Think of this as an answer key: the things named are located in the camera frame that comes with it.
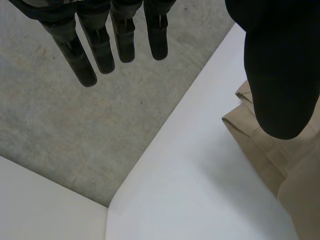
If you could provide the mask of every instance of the concrete floor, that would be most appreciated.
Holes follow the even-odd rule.
[[[84,88],[43,27],[0,0],[0,155],[108,206],[233,25],[224,0],[178,0],[168,15],[169,55],[153,60],[143,10],[136,58]]]

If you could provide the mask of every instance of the gray concrete floor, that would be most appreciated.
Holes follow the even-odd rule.
[[[82,87],[51,36],[0,0],[0,155],[108,206],[233,25],[224,0],[178,0],[168,15],[169,55],[151,56],[143,10],[136,58]]]

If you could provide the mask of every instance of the white panel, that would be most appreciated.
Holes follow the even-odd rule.
[[[107,210],[0,157],[1,240],[104,240]]]
[[[298,239],[221,120],[239,105],[244,39],[235,25],[124,181],[107,240]]]

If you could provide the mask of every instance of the white board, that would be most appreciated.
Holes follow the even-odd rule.
[[[221,121],[239,105],[244,39],[235,25],[124,181],[106,240],[298,239]]]
[[[107,210],[0,156],[0,240],[104,240]]]

